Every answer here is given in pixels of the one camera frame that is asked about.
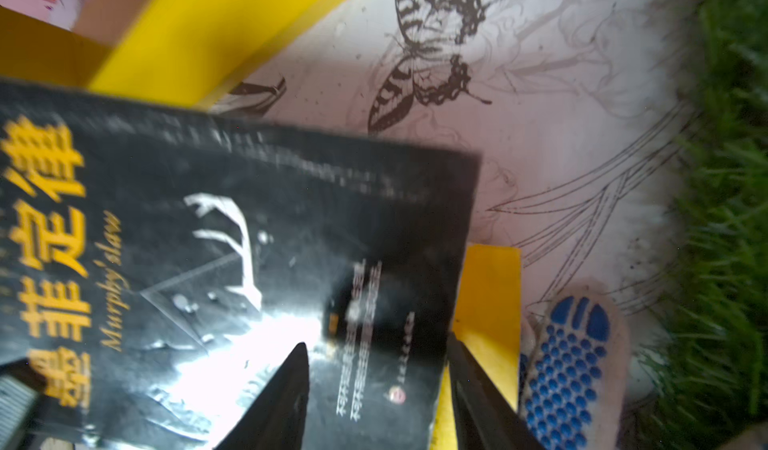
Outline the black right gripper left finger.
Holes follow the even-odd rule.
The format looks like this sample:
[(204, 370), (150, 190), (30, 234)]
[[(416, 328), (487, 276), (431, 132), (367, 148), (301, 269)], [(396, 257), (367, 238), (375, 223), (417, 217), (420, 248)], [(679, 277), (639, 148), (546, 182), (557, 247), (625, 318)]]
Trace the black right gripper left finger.
[(309, 397), (305, 343), (289, 353), (217, 450), (299, 450)]

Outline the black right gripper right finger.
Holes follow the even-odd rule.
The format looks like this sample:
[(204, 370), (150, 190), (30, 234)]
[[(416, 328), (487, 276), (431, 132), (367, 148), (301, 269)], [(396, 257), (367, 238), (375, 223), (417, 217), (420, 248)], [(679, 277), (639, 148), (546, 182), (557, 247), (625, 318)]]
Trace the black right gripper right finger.
[(447, 359), (460, 449), (543, 449), (467, 346), (453, 333), (447, 340)]

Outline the black book yellow title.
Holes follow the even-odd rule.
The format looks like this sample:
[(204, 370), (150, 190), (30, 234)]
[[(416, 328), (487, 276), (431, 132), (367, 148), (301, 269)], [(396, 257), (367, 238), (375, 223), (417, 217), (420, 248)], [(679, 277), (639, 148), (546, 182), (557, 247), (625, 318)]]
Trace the black book yellow title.
[(1, 360), (27, 432), (212, 449), (304, 348), (303, 449), (425, 449), (477, 153), (1, 84)]

